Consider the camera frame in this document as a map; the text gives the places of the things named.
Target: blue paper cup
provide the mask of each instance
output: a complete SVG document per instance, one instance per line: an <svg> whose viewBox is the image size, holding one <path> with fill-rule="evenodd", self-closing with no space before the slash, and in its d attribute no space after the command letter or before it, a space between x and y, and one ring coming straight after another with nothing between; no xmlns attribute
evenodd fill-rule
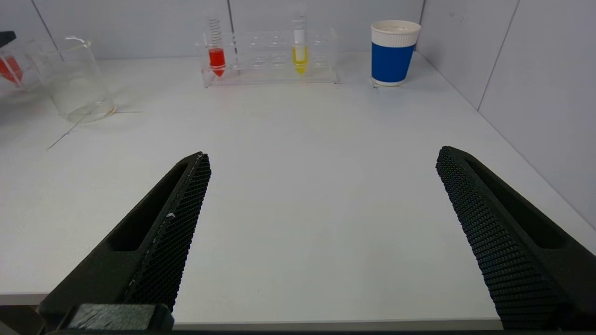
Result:
<svg viewBox="0 0 596 335"><path fill-rule="evenodd" d="M380 86L403 84L420 25L400 20L378 21L372 30L372 81Z"/></svg>

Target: red liquid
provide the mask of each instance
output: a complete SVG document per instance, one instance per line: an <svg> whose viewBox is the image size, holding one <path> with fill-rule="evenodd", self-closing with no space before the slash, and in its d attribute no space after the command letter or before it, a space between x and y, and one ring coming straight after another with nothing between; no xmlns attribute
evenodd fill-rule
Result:
<svg viewBox="0 0 596 335"><path fill-rule="evenodd" d="M209 65L216 76L221 77L225 68L225 56L222 48L209 49Z"/></svg>
<svg viewBox="0 0 596 335"><path fill-rule="evenodd" d="M14 72L19 82L23 80L23 71L21 71L21 68L18 66L17 60L15 60L14 57L8 57L6 58L6 63L8 63L8 65L0 60L0 75L12 81L15 85L18 85L17 79L10 72L10 70Z"/></svg>

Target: table surface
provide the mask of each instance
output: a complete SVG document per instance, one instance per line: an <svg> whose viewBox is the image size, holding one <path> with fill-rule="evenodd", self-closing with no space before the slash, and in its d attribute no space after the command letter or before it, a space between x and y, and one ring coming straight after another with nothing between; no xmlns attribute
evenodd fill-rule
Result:
<svg viewBox="0 0 596 335"><path fill-rule="evenodd" d="M495 320L434 169L475 155L596 252L596 232L419 54L402 88L204 89L193 58L100 66L118 113L77 125L44 95L0 100L0 305L52 290L181 158L213 175L174 317L226 322Z"/></svg>

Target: test tube rack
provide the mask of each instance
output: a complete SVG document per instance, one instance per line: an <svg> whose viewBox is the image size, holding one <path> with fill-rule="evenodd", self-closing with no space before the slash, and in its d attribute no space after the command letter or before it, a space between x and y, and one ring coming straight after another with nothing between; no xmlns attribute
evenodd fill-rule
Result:
<svg viewBox="0 0 596 335"><path fill-rule="evenodd" d="M337 37L333 29L308 31L309 61L306 73L292 62L293 32L222 33L226 65L222 76L210 66L207 35L197 44L205 88L220 85L268 83L337 83Z"/></svg>

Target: test tube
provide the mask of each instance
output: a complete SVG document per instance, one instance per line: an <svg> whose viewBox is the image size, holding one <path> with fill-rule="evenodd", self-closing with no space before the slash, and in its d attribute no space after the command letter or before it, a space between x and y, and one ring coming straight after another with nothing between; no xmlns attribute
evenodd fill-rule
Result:
<svg viewBox="0 0 596 335"><path fill-rule="evenodd" d="M294 46L292 47L292 61L294 69L303 76L308 67L308 44L306 42L306 6L302 5L294 11Z"/></svg>
<svg viewBox="0 0 596 335"><path fill-rule="evenodd" d="M225 55L222 48L222 31L217 17L209 17L209 65L216 76L221 77L225 69Z"/></svg>

